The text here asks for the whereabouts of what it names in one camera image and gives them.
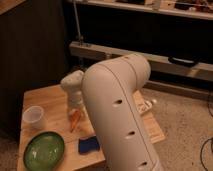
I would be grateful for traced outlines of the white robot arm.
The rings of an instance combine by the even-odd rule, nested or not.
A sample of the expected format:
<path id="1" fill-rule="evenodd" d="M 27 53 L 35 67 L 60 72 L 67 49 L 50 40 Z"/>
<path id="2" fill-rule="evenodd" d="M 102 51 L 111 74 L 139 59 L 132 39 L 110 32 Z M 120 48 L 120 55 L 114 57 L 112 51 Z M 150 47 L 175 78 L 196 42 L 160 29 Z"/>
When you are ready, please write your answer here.
<path id="1" fill-rule="evenodd" d="M 130 54 L 104 60 L 61 80 L 68 115 L 84 107 L 110 171 L 163 171 L 133 94 L 149 80 L 147 59 Z"/>

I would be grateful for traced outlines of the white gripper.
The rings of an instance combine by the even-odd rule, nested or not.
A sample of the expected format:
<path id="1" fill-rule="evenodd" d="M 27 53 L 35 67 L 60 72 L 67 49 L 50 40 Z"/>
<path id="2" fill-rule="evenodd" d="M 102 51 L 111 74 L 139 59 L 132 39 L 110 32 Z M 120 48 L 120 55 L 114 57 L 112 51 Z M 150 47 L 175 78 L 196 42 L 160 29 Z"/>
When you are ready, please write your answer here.
<path id="1" fill-rule="evenodd" d="M 84 107 L 82 92 L 69 91 L 67 95 L 68 113 L 71 114 L 75 110 L 82 111 Z"/>

